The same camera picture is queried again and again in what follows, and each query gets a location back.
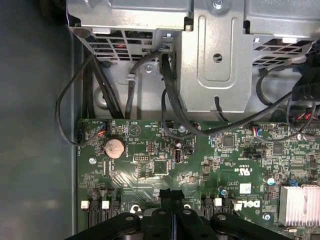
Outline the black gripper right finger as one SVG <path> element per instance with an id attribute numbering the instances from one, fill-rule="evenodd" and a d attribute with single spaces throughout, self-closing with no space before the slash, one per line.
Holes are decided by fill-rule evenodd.
<path id="1" fill-rule="evenodd" d="M 182 227 L 184 240 L 287 240 L 288 237 L 268 230 L 229 213 L 214 214 L 206 223 L 198 213 L 185 208 L 181 190 L 172 191 L 174 213 Z"/>

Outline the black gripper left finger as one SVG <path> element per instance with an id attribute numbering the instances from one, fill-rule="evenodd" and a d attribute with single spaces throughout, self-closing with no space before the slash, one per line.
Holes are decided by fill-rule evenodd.
<path id="1" fill-rule="evenodd" d="M 172 191 L 160 190 L 160 208 L 151 211 L 150 216 L 124 212 L 95 226 L 81 231 L 69 240 L 169 240 L 173 210 Z"/>

